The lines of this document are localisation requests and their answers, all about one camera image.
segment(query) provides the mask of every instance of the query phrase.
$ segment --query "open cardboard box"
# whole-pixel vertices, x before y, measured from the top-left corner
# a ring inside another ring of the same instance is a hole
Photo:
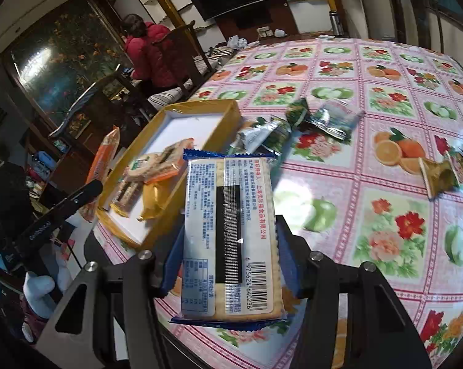
[[[151,248],[161,235],[171,231],[184,207],[187,170],[176,179],[176,185],[161,213],[148,221],[138,221],[143,209],[142,197],[129,218],[110,208],[124,169],[138,156],[160,153],[165,147],[186,138],[194,138],[194,148],[222,152],[240,125],[240,111],[235,100],[191,101],[167,105],[139,133],[121,157],[103,185],[98,201],[99,220],[117,237],[136,249]]]

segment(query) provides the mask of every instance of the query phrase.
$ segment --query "tablecloth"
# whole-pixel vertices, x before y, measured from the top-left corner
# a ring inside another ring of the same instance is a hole
[[[359,266],[371,260],[394,288],[437,367],[463,335],[463,187],[430,202],[417,158],[441,161],[463,145],[463,68],[416,46],[359,40],[299,40],[238,52],[194,99],[234,98],[249,118],[284,116],[309,96],[365,110],[344,142],[296,135],[275,189],[283,214],[312,249]],[[114,263],[134,252],[100,224],[95,235]],[[288,367],[305,302],[283,287],[287,319],[259,331],[173,325],[178,293],[157,301],[161,322],[213,367]],[[342,363],[345,299],[334,367]]]

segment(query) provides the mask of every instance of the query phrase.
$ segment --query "orange package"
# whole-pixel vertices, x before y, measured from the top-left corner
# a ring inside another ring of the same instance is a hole
[[[119,142],[120,129],[114,126],[113,130],[103,138],[103,141],[98,148],[97,155],[94,157],[85,184],[88,184],[92,180],[99,180],[102,183],[105,182],[105,179],[108,175],[110,162],[113,160],[115,153],[117,152]],[[94,201],[84,205],[79,209],[81,216],[88,222],[92,222],[94,219],[94,213],[98,204],[98,199],[99,196]]]

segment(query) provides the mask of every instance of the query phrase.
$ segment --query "woman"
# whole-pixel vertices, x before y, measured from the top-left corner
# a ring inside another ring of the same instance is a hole
[[[150,97],[178,87],[177,80],[163,60],[162,53],[152,43],[160,41],[170,33],[170,29],[163,25],[155,25],[144,20],[136,14],[129,14],[122,22],[122,28],[127,32],[126,52],[134,64],[132,78],[140,79],[140,89]],[[174,61],[179,61],[179,54],[170,40],[163,43],[167,54],[173,54]],[[184,66],[172,65],[172,68],[181,80],[186,78]]]

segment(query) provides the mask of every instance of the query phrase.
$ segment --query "dark hair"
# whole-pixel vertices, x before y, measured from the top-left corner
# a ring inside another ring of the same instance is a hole
[[[122,21],[122,29],[129,33],[132,37],[146,36],[146,23],[137,14],[129,14]]]

